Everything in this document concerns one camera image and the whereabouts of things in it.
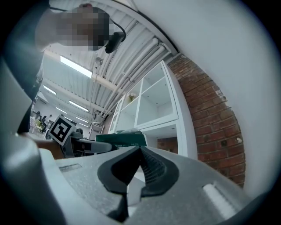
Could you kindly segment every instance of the white wall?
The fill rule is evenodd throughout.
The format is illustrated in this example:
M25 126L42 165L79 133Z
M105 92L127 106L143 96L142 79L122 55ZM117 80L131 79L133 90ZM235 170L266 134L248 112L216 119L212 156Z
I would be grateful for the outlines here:
M280 63L263 27L235 1L134 0L220 87L244 138L245 191L268 190L280 160Z
M35 112L40 111L40 115L42 117L43 116L49 116L50 114L52 114L51 121L53 121L53 122L56 120L56 118L59 115L63 114L61 111L57 110L55 107L51 106L50 104L44 104L39 99L37 100L37 102L34 105L34 111ZM65 115L65 114L63 114L63 115L66 116L67 118L70 118L71 120L73 120L74 122L77 123L76 127L81 128L83 130L83 137L84 138L87 138L89 136L89 134L88 134L89 128L88 127L80 125L79 121L76 121L75 118L73 118L69 115Z

